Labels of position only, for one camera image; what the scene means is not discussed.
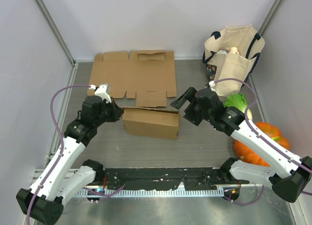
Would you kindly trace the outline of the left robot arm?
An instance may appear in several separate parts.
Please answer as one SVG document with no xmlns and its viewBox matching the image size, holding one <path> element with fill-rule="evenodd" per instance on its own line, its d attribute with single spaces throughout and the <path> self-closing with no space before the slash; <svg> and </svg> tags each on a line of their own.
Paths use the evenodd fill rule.
<svg viewBox="0 0 312 225">
<path fill-rule="evenodd" d="M 120 119 L 123 109 L 113 98 L 88 96 L 77 118 L 68 124 L 55 155 L 29 189 L 21 188 L 16 199 L 27 218 L 45 225 L 55 224 L 65 205 L 84 186 L 99 185 L 104 179 L 104 167 L 86 160 L 78 172 L 65 179 L 76 158 L 86 149 L 97 129 L 106 122 Z"/>
</svg>

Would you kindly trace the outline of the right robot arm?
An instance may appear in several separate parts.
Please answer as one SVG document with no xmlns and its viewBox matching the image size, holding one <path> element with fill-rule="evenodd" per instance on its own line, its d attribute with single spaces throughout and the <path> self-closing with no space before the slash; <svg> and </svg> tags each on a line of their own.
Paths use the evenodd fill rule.
<svg viewBox="0 0 312 225">
<path fill-rule="evenodd" d="M 312 159 L 300 157 L 286 150 L 235 107 L 225 107 L 216 92 L 210 88 L 196 91 L 189 87 L 170 105 L 180 109 L 185 102 L 184 118 L 194 125 L 202 120 L 243 143 L 269 164 L 260 166 L 229 158 L 220 171 L 221 180 L 227 184 L 245 180 L 269 187 L 281 199 L 294 203 L 312 178 Z"/>
</svg>

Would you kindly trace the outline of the brown cardboard box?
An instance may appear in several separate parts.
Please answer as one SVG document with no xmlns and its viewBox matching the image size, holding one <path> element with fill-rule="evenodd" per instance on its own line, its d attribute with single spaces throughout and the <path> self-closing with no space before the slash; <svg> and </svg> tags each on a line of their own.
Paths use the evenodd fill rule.
<svg viewBox="0 0 312 225">
<path fill-rule="evenodd" d="M 125 107 L 122 121 L 130 135 L 176 140 L 180 129 L 180 113 L 166 109 Z"/>
</svg>

